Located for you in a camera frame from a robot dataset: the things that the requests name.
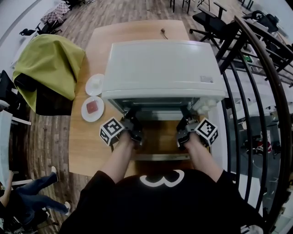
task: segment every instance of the green cloth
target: green cloth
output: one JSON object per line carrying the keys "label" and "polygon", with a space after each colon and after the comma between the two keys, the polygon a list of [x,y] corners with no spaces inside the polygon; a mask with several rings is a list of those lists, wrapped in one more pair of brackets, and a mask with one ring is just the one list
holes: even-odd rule
{"label": "green cloth", "polygon": [[[69,100],[75,98],[75,85],[85,52],[68,39],[50,34],[35,37],[21,53],[13,80],[21,73]],[[37,91],[16,87],[28,105],[36,111]]]}

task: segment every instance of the sneaker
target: sneaker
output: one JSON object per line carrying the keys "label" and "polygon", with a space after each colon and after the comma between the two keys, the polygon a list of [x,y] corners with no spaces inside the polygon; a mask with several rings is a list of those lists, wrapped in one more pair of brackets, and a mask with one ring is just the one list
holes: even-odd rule
{"label": "sneaker", "polygon": [[56,167],[52,166],[52,168],[51,168],[51,172],[55,173],[56,176],[57,176],[57,169],[56,169]]}
{"label": "sneaker", "polygon": [[66,208],[68,209],[68,212],[65,214],[65,215],[67,215],[67,216],[69,216],[69,214],[70,214],[70,208],[71,208],[71,205],[69,204],[69,202],[65,202],[65,204],[64,204],[65,206],[66,206]]}

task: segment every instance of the wire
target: wire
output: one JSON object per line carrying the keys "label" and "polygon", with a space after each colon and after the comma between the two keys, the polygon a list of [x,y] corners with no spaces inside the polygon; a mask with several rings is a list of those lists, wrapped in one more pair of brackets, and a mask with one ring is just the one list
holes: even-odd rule
{"label": "wire", "polygon": [[165,35],[165,29],[161,29],[161,33],[163,34],[163,37],[165,38],[165,39],[167,39],[168,40],[168,38],[166,37],[166,35]]}

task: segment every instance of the black railing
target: black railing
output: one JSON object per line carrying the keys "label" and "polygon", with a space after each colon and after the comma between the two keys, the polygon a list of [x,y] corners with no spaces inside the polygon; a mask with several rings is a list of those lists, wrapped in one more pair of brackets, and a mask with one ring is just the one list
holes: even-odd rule
{"label": "black railing", "polygon": [[[237,33],[240,32],[240,36],[237,39],[237,42],[234,44],[234,46],[230,47],[233,40],[235,39],[235,36]],[[291,56],[293,58],[293,52],[286,48],[288,53],[288,59],[285,60],[285,63],[280,65],[278,69],[276,69],[272,58],[270,57],[270,54],[268,53],[267,49],[260,43],[260,36],[264,35],[266,37],[269,37],[274,44],[281,47],[284,46],[273,38],[271,35],[267,35],[267,32],[262,31],[261,29],[255,27],[252,24],[248,24],[243,20],[242,18],[235,17],[235,23],[234,23],[234,29],[231,30],[231,34],[228,39],[225,40],[223,45],[221,46],[218,54],[216,55],[217,61],[219,63],[219,68],[221,71],[221,74],[223,75],[228,96],[230,99],[230,102],[232,104],[231,111],[233,116],[233,123],[234,123],[234,130],[235,130],[235,138],[236,138],[236,184],[239,186],[239,177],[240,177],[240,150],[239,150],[239,128],[238,128],[238,119],[236,115],[236,108],[234,104],[234,99],[232,96],[232,92],[230,89],[230,85],[226,76],[225,71],[227,69],[231,69],[233,72],[233,75],[235,77],[235,81],[237,83],[241,101],[244,108],[244,115],[245,120],[247,124],[247,137],[248,137],[248,181],[247,181],[247,187],[246,187],[246,193],[245,193],[245,201],[248,201],[249,193],[250,193],[250,186],[251,186],[251,180],[252,180],[252,156],[253,153],[252,150],[252,134],[251,134],[251,124],[250,124],[250,116],[249,111],[246,103],[245,94],[237,73],[237,68],[235,67],[235,62],[241,62],[244,66],[242,71],[245,71],[249,77],[254,95],[255,100],[257,103],[257,107],[259,109],[259,116],[260,116],[260,125],[261,125],[261,131],[262,131],[262,144],[263,144],[263,163],[262,163],[262,175],[261,175],[261,182],[260,182],[260,193],[256,205],[256,210],[259,211],[263,194],[265,193],[266,188],[266,177],[267,177],[267,160],[268,160],[268,141],[267,141],[267,131],[266,131],[266,119],[264,114],[264,107],[261,102],[260,94],[257,89],[257,85],[255,82],[255,78],[253,77],[253,71],[250,69],[251,64],[249,64],[243,55],[243,52],[241,52],[241,49],[244,45],[249,43],[252,48],[254,49],[256,56],[260,63],[261,68],[264,70],[264,73],[262,74],[264,77],[266,77],[266,80],[269,82],[271,86],[271,90],[275,99],[276,109],[279,117],[279,128],[280,128],[280,136],[281,136],[281,163],[280,163],[280,171],[279,171],[279,177],[278,177],[278,184],[277,189],[275,191],[275,197],[271,206],[271,210],[266,216],[266,226],[265,226],[265,233],[269,233],[272,230],[272,227],[274,226],[274,223],[279,215],[279,212],[282,208],[282,205],[284,204],[286,200],[287,194],[287,188],[289,185],[289,175],[290,175],[290,167],[291,167],[291,156],[292,156],[292,139],[291,139],[291,121],[290,121],[290,115],[289,115],[289,109],[288,109],[288,103],[286,100],[285,92],[283,90],[283,86],[281,84],[282,80],[279,77],[278,72],[282,69],[284,69],[288,64],[290,64]],[[224,110],[224,119],[226,124],[226,133],[229,131],[228,127],[228,116],[227,111],[225,110],[225,103],[223,104],[223,110]],[[227,142],[230,141],[229,139],[230,134],[227,134]],[[231,170],[231,149],[229,149],[230,142],[228,143],[228,171]]]}

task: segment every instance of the jeans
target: jeans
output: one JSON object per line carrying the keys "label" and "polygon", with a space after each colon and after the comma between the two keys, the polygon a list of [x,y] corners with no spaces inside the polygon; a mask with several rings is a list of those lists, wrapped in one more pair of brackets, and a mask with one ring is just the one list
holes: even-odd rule
{"label": "jeans", "polygon": [[31,222],[34,218],[35,211],[39,211],[44,207],[54,209],[64,214],[68,212],[64,204],[54,201],[48,196],[38,194],[41,189],[55,182],[57,182],[57,175],[51,172],[49,176],[34,180],[16,189],[16,193],[21,197],[26,207],[26,214],[20,220],[22,224]]}

